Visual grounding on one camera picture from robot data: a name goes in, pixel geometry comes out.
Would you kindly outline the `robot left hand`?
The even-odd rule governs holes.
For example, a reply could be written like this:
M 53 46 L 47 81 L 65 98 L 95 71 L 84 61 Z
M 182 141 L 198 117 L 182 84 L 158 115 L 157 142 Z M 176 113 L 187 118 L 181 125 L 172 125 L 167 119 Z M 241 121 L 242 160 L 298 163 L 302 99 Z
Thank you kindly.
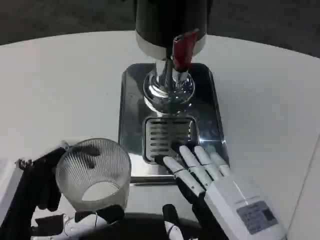
M 0 202 L 4 211 L 0 215 L 2 240 L 77 240 L 125 217 L 124 209 L 114 204 L 97 211 L 78 211 L 72 218 L 64 213 L 38 218 L 37 226 L 32 226 L 36 208 L 50 212 L 58 209 L 61 192 L 54 171 L 67 150 L 66 146 L 59 146 L 36 160 L 18 159 L 15 162 Z

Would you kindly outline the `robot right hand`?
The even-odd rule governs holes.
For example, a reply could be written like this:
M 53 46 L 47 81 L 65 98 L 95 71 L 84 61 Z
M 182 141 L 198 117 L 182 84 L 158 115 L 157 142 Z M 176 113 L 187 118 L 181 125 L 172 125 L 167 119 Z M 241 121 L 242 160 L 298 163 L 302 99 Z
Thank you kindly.
M 173 175 L 205 237 L 212 240 L 285 240 L 287 233 L 257 185 L 232 172 L 213 145 L 173 143 L 176 156 L 155 162 Z

